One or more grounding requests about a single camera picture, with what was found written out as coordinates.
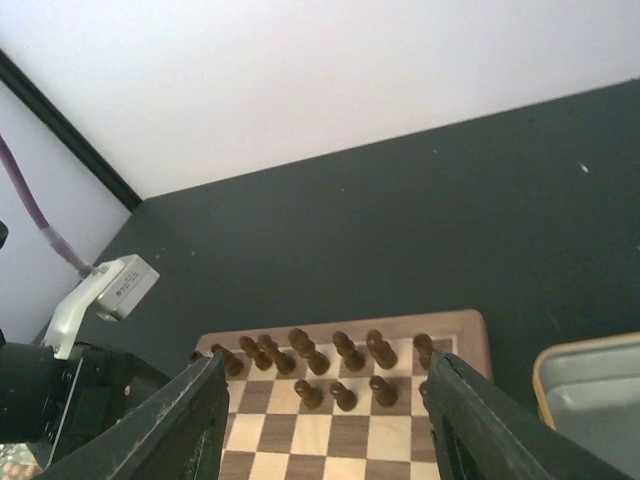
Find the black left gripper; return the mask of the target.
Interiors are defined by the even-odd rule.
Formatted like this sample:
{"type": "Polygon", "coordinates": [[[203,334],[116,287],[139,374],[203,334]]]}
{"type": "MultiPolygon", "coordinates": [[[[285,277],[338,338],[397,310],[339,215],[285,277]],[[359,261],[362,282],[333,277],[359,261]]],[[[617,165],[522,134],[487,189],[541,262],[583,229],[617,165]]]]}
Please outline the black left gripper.
{"type": "Polygon", "coordinates": [[[84,342],[66,360],[51,347],[1,344],[1,441],[63,458],[170,381],[136,355],[84,342]]]}

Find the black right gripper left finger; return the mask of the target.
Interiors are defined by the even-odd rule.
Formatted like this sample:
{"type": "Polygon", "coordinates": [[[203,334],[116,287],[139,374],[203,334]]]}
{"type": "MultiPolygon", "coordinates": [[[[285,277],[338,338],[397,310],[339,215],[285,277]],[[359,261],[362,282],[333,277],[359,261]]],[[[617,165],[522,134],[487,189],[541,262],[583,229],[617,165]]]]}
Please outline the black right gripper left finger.
{"type": "Polygon", "coordinates": [[[223,354],[187,366],[40,479],[217,479],[229,410],[223,354]]]}

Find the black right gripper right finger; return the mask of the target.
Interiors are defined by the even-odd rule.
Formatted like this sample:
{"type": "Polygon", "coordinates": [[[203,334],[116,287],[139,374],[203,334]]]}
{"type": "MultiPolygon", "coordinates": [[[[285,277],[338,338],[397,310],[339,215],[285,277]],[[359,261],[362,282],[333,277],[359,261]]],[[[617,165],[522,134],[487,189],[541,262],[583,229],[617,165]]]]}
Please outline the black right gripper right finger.
{"type": "Polygon", "coordinates": [[[435,351],[427,412],[442,479],[627,479],[452,353],[435,351]]]}

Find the dark chess rook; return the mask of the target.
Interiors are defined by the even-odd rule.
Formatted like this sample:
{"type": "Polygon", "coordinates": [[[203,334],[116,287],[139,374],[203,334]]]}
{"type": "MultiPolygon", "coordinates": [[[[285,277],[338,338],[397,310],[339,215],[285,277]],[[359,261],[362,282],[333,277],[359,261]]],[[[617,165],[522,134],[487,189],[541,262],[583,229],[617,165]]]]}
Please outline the dark chess rook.
{"type": "Polygon", "coordinates": [[[223,366],[227,376],[235,378],[242,374],[244,370],[244,362],[235,353],[220,344],[214,344],[210,348],[212,354],[220,353],[222,355],[223,366]]]}

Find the dark chess queen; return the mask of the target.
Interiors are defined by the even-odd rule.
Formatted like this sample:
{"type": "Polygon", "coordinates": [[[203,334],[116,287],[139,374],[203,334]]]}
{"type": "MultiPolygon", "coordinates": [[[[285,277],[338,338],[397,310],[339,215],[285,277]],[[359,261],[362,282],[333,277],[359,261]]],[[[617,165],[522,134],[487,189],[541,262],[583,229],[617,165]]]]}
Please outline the dark chess queen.
{"type": "Polygon", "coordinates": [[[333,334],[332,340],[347,370],[358,372],[364,368],[366,360],[347,334],[343,331],[336,331],[333,334]]]}

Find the dark chess piece king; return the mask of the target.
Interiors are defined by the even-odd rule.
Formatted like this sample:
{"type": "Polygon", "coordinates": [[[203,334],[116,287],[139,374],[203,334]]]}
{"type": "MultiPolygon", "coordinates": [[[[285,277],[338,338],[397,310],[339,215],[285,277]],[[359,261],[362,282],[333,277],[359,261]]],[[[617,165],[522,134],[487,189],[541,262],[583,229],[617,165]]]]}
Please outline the dark chess piece king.
{"type": "Polygon", "coordinates": [[[315,375],[325,374],[329,367],[329,359],[316,348],[309,335],[299,329],[293,328],[288,333],[288,339],[293,350],[307,361],[309,370],[315,375]]]}

